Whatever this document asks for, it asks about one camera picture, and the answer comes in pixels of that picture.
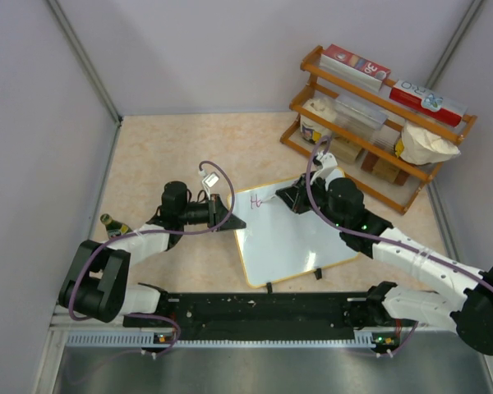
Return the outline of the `yellow framed whiteboard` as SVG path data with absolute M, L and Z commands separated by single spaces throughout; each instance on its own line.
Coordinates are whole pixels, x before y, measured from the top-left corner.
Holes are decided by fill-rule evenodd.
M 251 288 L 350 262 L 359 255 L 315 213 L 293 213 L 279 198 L 261 203 L 296 180 L 294 176 L 238 190 L 227 198 L 233 214 L 246 223 L 234 233 Z

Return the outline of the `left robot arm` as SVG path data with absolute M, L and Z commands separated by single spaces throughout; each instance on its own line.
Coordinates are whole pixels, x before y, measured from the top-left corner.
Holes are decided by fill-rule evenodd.
M 138 313 L 150 324 L 165 323 L 168 303 L 161 290 L 151 285 L 129 286 L 130 267 L 172 249 L 188 225 L 205 224 L 210 231 L 235 231 L 247 224 L 231 213 L 218 194 L 190 201 L 191 192 L 181 181 L 170 181 L 161 195 L 161 205 L 140 229 L 105 243 L 80 243 L 58 294 L 58 304 L 80 319 L 104 323 L 117 316 Z

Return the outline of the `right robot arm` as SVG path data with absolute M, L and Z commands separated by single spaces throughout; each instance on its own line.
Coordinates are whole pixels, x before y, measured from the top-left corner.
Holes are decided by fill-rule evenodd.
M 367 315 L 376 324 L 409 319 L 454 332 L 469 347 L 493 355 L 493 267 L 482 270 L 436 253 L 365 207 L 363 193 L 344 177 L 308 184 L 300 176 L 276 197 L 296 214 L 312 211 L 334 226 L 350 249 L 388 263 L 429 291 L 382 282 L 367 292 Z

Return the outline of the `white marker purple cap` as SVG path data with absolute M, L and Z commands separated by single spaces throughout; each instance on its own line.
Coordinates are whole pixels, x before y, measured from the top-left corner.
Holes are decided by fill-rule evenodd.
M 269 196 L 269 197 L 267 197 L 267 198 L 263 199 L 263 200 L 261 201 L 261 203 L 262 203 L 262 204 L 267 204 L 267 203 L 269 203 L 270 201 L 272 201 L 272 200 L 274 200 L 274 199 L 277 199 L 277 195 L 271 195 L 271 196 Z

